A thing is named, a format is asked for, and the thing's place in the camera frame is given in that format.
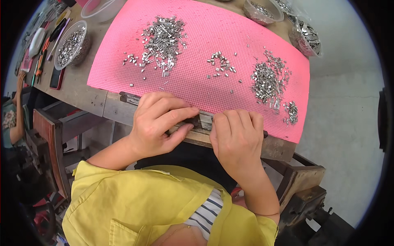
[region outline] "person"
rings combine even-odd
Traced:
[[[22,89],[26,73],[18,74],[17,91],[13,99],[2,98],[2,137],[7,149],[24,144],[25,130],[33,127],[33,110],[44,108],[57,99],[32,87],[27,104],[22,104]]]
[[[274,244],[279,201],[260,160],[263,117],[240,109],[213,117],[211,151],[225,175],[244,191],[244,202],[237,205],[229,194],[235,185],[218,178],[223,174],[214,162],[195,161],[186,168],[182,162],[191,153],[178,160],[174,155],[166,158],[183,144],[193,125],[166,132],[198,113],[168,92],[141,97],[131,133],[79,162],[73,172],[71,203],[62,222],[70,245]],[[136,161],[142,169],[125,170]],[[200,166],[218,171],[208,178],[193,170]]]

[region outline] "hand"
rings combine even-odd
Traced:
[[[226,110],[214,115],[209,136],[214,153],[224,170],[245,189],[254,175],[264,171],[261,146],[264,119],[256,112]]]
[[[17,94],[20,95],[23,89],[23,81],[26,77],[26,73],[24,71],[20,71],[18,75],[18,83],[17,83]]]
[[[139,159],[171,152],[186,137],[193,124],[182,125],[170,136],[165,134],[175,124],[196,116],[199,109],[168,92],[144,94],[134,114],[128,141]]]

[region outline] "wooden workbench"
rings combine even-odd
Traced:
[[[216,0],[198,1],[222,7],[229,11],[245,16],[242,11],[244,0],[233,0],[230,2],[219,2]],[[81,9],[82,8],[78,4],[75,4],[71,8],[70,18],[72,20],[69,22],[67,27],[70,27],[77,21],[82,20],[82,17],[80,16]],[[95,23],[90,19],[85,20],[87,22],[88,32],[92,35],[93,40],[92,47],[85,60],[78,66],[66,67],[63,76],[63,83],[61,85],[61,89],[58,91],[49,88],[52,70],[54,67],[54,58],[52,61],[45,61],[44,71],[41,76],[40,83],[35,83],[34,87],[79,109],[132,126],[136,106],[121,102],[119,99],[119,94],[92,88],[86,84],[97,50],[100,47],[101,41],[103,40],[105,33],[107,32],[113,19],[104,23]],[[49,37],[54,28],[55,25],[53,22],[47,29],[47,37]],[[285,21],[271,24],[267,26],[267,28],[290,43],[288,38],[288,30],[291,28],[291,23],[287,18],[285,18]],[[48,47],[48,53],[50,50],[52,50],[53,45],[54,42],[51,42]],[[32,80],[37,59],[38,58],[36,57],[33,60],[32,70],[26,77],[26,82],[28,84],[30,84]],[[190,132],[186,138],[186,142],[212,147],[209,142],[208,131],[193,131]],[[261,157],[278,161],[290,161],[295,149],[295,143],[268,136],[263,142]]]

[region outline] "finger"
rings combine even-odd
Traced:
[[[231,127],[229,119],[223,113],[214,115],[213,123],[215,124],[216,138],[218,141],[226,141],[231,138]]]
[[[223,112],[229,119],[230,127],[231,127],[231,135],[234,135],[235,132],[243,129],[243,125],[241,122],[240,115],[235,110],[225,110]]]
[[[142,95],[141,99],[139,100],[138,107],[139,108],[149,108],[153,104],[155,104],[158,100],[167,97],[167,98],[176,98],[172,93],[165,92],[165,91],[155,91],[149,92]]]
[[[249,112],[250,119],[252,120],[253,128],[259,133],[264,134],[264,118],[258,112]]]
[[[193,129],[194,125],[191,123],[186,123],[180,126],[176,131],[174,131],[166,140],[164,146],[168,152],[174,150],[185,138],[187,133]]]
[[[252,120],[250,119],[249,112],[244,109],[237,109],[236,110],[241,118],[242,125],[245,129],[252,129],[253,124]]]
[[[211,133],[209,134],[209,140],[211,141],[212,148],[213,148],[214,153],[217,157],[218,143],[217,143],[217,133],[216,133],[215,122],[212,122],[212,130],[211,130]]]
[[[164,97],[148,109],[147,116],[151,119],[157,119],[170,110],[186,107],[190,107],[190,104],[183,99]]]
[[[153,121],[157,134],[163,134],[182,120],[196,116],[200,110],[196,107],[186,107],[171,110]]]

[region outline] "smartphone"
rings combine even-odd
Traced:
[[[54,89],[54,90],[60,90],[61,81],[63,80],[64,70],[65,70],[65,68],[63,68],[60,71],[56,70],[56,68],[53,68],[49,88]]]

